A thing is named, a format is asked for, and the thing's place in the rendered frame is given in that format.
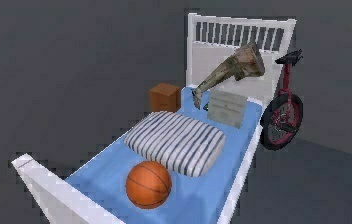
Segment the brown cardboard box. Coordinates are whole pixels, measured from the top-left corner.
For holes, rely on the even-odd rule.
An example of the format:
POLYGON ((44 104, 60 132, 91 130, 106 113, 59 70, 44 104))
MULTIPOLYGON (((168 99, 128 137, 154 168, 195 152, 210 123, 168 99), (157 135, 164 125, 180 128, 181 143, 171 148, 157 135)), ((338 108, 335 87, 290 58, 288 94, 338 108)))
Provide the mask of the brown cardboard box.
POLYGON ((152 112, 176 112, 181 107, 181 88, 159 83, 149 90, 149 105, 152 112))

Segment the red black unicycle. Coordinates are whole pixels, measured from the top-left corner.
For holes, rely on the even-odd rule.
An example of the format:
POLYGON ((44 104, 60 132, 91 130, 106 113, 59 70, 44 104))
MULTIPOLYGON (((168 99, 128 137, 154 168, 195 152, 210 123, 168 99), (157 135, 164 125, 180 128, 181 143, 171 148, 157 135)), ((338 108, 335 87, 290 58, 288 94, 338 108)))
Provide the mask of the red black unicycle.
POLYGON ((287 53, 275 60, 284 69, 283 84, 278 95, 269 103, 260 121, 263 127, 260 143, 268 150, 277 151, 288 145, 300 129, 303 102, 289 88, 291 68, 301 59, 302 50, 287 53))

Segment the orange basketball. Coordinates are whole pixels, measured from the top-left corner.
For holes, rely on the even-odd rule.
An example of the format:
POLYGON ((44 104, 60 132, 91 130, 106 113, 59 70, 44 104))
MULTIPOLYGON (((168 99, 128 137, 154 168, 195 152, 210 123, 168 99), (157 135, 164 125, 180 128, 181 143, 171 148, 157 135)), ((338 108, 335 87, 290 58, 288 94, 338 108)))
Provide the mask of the orange basketball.
POLYGON ((136 207, 154 209, 168 199, 172 180, 168 170, 160 163, 143 161, 128 173, 125 189, 128 199, 136 207))

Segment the white blue striped pillow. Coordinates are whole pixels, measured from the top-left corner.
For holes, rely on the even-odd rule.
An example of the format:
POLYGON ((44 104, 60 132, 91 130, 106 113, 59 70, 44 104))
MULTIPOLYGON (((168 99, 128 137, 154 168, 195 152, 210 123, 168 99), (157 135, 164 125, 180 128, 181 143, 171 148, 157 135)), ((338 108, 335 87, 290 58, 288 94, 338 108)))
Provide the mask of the white blue striped pillow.
POLYGON ((153 112, 126 135, 138 155, 189 177, 204 175, 216 162, 226 136, 218 128, 175 112, 153 112))

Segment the grey laptop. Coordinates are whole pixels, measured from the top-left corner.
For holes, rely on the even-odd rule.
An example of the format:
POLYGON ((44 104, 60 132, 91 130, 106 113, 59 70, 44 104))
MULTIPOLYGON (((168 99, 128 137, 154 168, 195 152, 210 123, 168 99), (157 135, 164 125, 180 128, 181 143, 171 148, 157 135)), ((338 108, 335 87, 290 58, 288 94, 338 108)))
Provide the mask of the grey laptop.
POLYGON ((212 90, 208 101, 210 120, 240 128, 245 113, 247 98, 241 95, 212 90))

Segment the white bed with blue sheet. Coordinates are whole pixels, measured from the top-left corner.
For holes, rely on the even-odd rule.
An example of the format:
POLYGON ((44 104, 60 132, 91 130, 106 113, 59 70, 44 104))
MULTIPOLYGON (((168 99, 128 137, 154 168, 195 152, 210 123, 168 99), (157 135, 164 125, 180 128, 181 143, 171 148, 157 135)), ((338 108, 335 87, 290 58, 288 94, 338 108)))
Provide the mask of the white bed with blue sheet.
POLYGON ((12 164, 47 217, 49 224, 229 224, 259 143, 260 120, 277 88, 282 68, 276 59, 287 53, 296 22, 188 16, 186 85, 177 116, 206 121, 207 113, 192 102, 192 89, 240 46, 256 41, 266 66, 260 78, 229 79, 220 90, 244 102, 240 128, 211 121, 226 142, 220 155, 200 177, 172 172, 173 187, 163 205, 135 207, 125 193, 128 172, 143 158, 126 146, 124 133, 66 179, 61 179, 30 155, 12 164))

